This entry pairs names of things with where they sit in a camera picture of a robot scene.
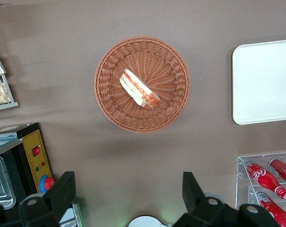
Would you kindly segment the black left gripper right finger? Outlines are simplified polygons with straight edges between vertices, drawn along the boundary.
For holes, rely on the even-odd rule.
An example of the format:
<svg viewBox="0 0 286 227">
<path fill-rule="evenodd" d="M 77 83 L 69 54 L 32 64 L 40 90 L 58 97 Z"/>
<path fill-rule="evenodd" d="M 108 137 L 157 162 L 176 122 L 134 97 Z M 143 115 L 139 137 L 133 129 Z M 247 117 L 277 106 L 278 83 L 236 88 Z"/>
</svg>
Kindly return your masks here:
<svg viewBox="0 0 286 227">
<path fill-rule="evenodd" d="M 184 172 L 182 197 L 187 212 L 173 224 L 174 227 L 237 227 L 238 211 L 220 199 L 207 197 L 192 172 Z"/>
</svg>

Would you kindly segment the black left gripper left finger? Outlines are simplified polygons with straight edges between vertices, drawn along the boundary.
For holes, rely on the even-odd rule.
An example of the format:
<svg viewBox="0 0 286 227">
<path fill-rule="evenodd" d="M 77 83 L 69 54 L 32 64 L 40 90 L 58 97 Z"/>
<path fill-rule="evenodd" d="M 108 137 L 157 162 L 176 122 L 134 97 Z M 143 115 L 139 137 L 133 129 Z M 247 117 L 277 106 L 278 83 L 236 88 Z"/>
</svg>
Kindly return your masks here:
<svg viewBox="0 0 286 227">
<path fill-rule="evenodd" d="M 22 226 L 58 227 L 75 196 L 75 173 L 67 171 L 42 197 L 26 198 L 19 205 Z"/>
</svg>

